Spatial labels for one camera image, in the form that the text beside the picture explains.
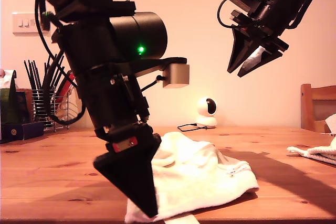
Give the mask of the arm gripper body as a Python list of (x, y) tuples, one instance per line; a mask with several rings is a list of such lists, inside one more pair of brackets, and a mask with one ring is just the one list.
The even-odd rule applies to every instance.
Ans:
[(241, 25), (239, 29), (249, 37), (258, 38), (259, 43), (268, 50), (286, 51), (288, 44), (279, 36), (295, 20), (301, 7), (302, 0), (230, 0), (247, 16), (239, 11), (232, 12), (233, 20)]
[(160, 145), (147, 124), (149, 106), (130, 65), (81, 66), (78, 89), (96, 136), (107, 145)]

